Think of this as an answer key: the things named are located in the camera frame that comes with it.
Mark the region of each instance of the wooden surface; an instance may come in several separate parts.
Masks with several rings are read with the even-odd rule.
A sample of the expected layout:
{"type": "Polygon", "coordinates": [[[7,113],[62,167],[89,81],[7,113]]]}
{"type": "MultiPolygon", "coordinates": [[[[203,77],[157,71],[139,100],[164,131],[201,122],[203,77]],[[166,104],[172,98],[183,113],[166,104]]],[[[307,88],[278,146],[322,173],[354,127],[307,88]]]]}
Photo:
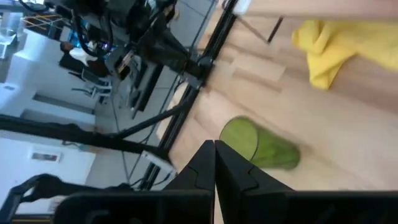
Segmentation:
{"type": "MultiPolygon", "coordinates": [[[[220,15],[218,8],[199,48],[206,45],[220,15]]],[[[243,19],[265,37],[277,21],[243,19]]],[[[397,189],[398,73],[357,57],[343,65],[329,91],[312,88],[305,54],[291,43],[301,23],[285,19],[267,45],[235,22],[170,152],[174,166],[183,169],[204,140],[218,139],[231,118],[245,115],[300,146],[296,169],[265,170],[293,189],[397,189]]],[[[183,89],[170,107],[179,102],[183,89]]],[[[167,124],[160,125],[159,136],[167,124]]]]}
{"type": "Polygon", "coordinates": [[[252,0],[251,16],[397,19],[395,0],[252,0]]]}

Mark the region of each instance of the cable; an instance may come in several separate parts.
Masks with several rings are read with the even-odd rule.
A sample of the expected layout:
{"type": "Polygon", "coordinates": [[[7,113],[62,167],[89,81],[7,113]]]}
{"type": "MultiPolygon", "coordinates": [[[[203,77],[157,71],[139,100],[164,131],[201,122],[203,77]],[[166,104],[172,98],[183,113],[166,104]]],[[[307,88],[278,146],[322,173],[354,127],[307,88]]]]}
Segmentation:
{"type": "Polygon", "coordinates": [[[178,81],[178,83],[177,83],[177,85],[175,86],[175,88],[174,88],[174,93],[177,91],[177,89],[180,87],[180,85],[181,84],[183,84],[184,83],[184,80],[180,80],[180,81],[178,81]]]}
{"type": "MultiPolygon", "coordinates": [[[[114,109],[114,102],[113,102],[113,96],[111,96],[111,103],[112,103],[112,109],[113,109],[113,116],[116,122],[116,129],[118,130],[118,132],[120,131],[119,128],[119,121],[118,121],[118,117],[116,116],[116,110],[114,109]]],[[[126,155],[124,154],[124,151],[122,151],[122,160],[123,160],[123,168],[124,168],[124,174],[126,175],[126,181],[127,183],[130,183],[130,178],[129,178],[129,174],[127,171],[127,164],[126,164],[126,155]]]]}
{"type": "Polygon", "coordinates": [[[210,12],[211,12],[211,9],[213,8],[215,2],[216,2],[216,1],[211,2],[209,9],[207,10],[206,15],[204,16],[204,18],[203,18],[203,20],[202,20],[202,22],[201,22],[201,24],[200,24],[199,30],[198,30],[197,34],[195,35],[195,38],[194,38],[193,41],[192,41],[191,49],[189,50],[190,56],[191,56],[191,54],[192,54],[192,52],[193,52],[193,46],[195,46],[195,42],[196,42],[197,39],[199,38],[199,33],[200,33],[200,31],[203,29],[203,26],[205,25],[206,20],[207,20],[207,18],[209,17],[210,12]]]}
{"type": "Polygon", "coordinates": [[[138,184],[140,181],[143,181],[143,180],[144,180],[144,178],[141,178],[141,179],[135,181],[133,184],[130,184],[130,187],[135,186],[136,184],[138,184]]]}
{"type": "Polygon", "coordinates": [[[23,2],[23,0],[18,0],[19,4],[22,5],[22,7],[24,7],[25,9],[27,9],[30,12],[35,12],[35,13],[42,13],[42,12],[47,12],[49,10],[49,8],[45,5],[43,9],[33,9],[30,6],[28,6],[26,3],[23,2]]]}
{"type": "Polygon", "coordinates": [[[77,37],[79,40],[79,43],[81,45],[81,48],[90,56],[92,57],[102,57],[104,55],[106,55],[107,53],[109,53],[112,49],[113,46],[113,31],[112,31],[112,27],[111,27],[111,18],[110,18],[110,12],[106,11],[104,12],[104,16],[105,16],[105,21],[106,21],[106,26],[107,26],[107,34],[108,34],[108,44],[104,50],[104,52],[102,54],[97,54],[95,52],[92,52],[87,45],[85,44],[84,38],[83,38],[83,31],[81,29],[81,18],[80,16],[78,16],[76,14],[76,9],[72,9],[72,21],[75,24],[75,29],[76,29],[76,33],[77,33],[77,37]]]}
{"type": "MultiPolygon", "coordinates": [[[[173,86],[175,85],[175,82],[177,81],[177,78],[178,78],[178,75],[175,76],[174,81],[173,81],[173,84],[172,84],[172,86],[169,88],[169,92],[167,93],[166,99],[164,100],[163,105],[160,107],[160,110],[159,110],[159,113],[158,113],[158,114],[160,114],[160,113],[164,110],[164,107],[165,107],[165,105],[166,105],[167,99],[169,98],[169,95],[170,95],[171,91],[173,90],[173,86]]],[[[148,134],[143,140],[139,141],[139,143],[141,143],[141,144],[142,144],[142,143],[147,144],[148,141],[149,141],[150,136],[153,134],[153,132],[154,132],[154,130],[155,130],[155,127],[156,127],[155,124],[152,125],[152,127],[151,127],[151,129],[150,129],[150,131],[149,131],[149,134],[148,134]]],[[[135,171],[135,169],[136,169],[136,166],[137,166],[137,163],[138,163],[138,160],[139,160],[140,158],[141,158],[141,155],[137,158],[136,163],[134,164],[134,167],[131,169],[130,174],[128,175],[129,179],[132,177],[132,174],[134,173],[134,171],[135,171]]]]}
{"type": "Polygon", "coordinates": [[[170,177],[170,175],[171,175],[171,173],[168,173],[162,181],[153,184],[153,186],[156,186],[156,185],[159,185],[159,184],[162,184],[162,183],[166,182],[166,180],[170,177]]]}

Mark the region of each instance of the yellow cloth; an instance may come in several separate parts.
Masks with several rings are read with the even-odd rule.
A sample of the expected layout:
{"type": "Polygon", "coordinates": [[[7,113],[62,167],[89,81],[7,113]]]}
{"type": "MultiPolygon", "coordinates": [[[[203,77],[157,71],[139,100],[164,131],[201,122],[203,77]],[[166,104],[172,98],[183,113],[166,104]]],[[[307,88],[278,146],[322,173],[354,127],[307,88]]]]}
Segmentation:
{"type": "Polygon", "coordinates": [[[310,82],[327,90],[342,64],[358,54],[398,70],[398,23],[305,21],[293,43],[306,51],[310,82]]]}

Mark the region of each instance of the green cup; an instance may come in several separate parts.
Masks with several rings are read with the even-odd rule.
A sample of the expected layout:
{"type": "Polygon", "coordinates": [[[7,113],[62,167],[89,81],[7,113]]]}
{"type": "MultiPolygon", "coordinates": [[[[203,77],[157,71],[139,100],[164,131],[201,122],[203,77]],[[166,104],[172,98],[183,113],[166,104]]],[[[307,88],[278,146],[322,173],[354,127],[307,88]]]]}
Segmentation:
{"type": "Polygon", "coordinates": [[[255,166],[293,169],[300,162],[298,147],[245,117],[233,118],[223,128],[220,140],[255,166]]]}

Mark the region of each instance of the white wall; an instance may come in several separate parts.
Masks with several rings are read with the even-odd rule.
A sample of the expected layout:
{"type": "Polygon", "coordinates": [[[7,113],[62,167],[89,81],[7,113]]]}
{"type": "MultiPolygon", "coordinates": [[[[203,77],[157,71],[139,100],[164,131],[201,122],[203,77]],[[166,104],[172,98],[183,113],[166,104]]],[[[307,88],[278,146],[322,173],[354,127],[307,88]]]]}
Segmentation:
{"type": "MultiPolygon", "coordinates": [[[[43,106],[43,103],[39,102],[39,104],[36,104],[33,100],[33,97],[35,95],[35,90],[33,88],[29,88],[28,86],[23,86],[20,87],[18,85],[13,85],[10,83],[0,83],[0,114],[6,114],[9,116],[15,116],[15,117],[21,117],[23,112],[26,110],[32,110],[32,111],[42,111],[41,105],[43,106]]],[[[71,113],[71,110],[68,108],[62,108],[57,106],[56,109],[54,109],[53,105],[47,105],[44,104],[44,106],[48,109],[51,107],[52,109],[49,109],[49,111],[46,111],[48,113],[51,113],[53,115],[66,115],[67,117],[59,117],[61,118],[61,121],[65,121],[65,119],[70,120],[71,123],[76,123],[77,125],[83,124],[82,122],[79,123],[79,121],[82,121],[84,119],[84,124],[86,126],[83,126],[82,128],[85,128],[86,130],[89,130],[89,122],[91,122],[91,126],[93,125],[94,121],[94,115],[92,114],[85,114],[82,112],[78,111],[72,111],[75,113],[71,113]]],[[[28,134],[21,134],[21,133],[13,133],[10,131],[4,131],[0,130],[0,138],[8,138],[8,139],[14,139],[14,140],[21,140],[21,141],[28,141],[28,142],[34,142],[38,144],[46,144],[49,146],[62,146],[61,140],[58,139],[50,139],[50,138],[43,138],[43,137],[38,137],[38,136],[33,136],[33,135],[28,135],[28,134]]]]}
{"type": "Polygon", "coordinates": [[[84,88],[85,83],[59,67],[63,52],[60,42],[30,30],[25,30],[27,40],[24,49],[12,57],[6,82],[30,87],[42,96],[55,98],[94,109],[98,97],[90,98],[72,88],[84,88]]]}
{"type": "MultiPolygon", "coordinates": [[[[64,182],[84,185],[95,154],[62,147],[49,147],[31,142],[0,138],[0,204],[10,188],[37,174],[52,174],[64,182]],[[61,154],[59,162],[30,159],[32,150],[61,154]]],[[[48,213],[50,200],[23,203],[17,213],[48,213]]]]}

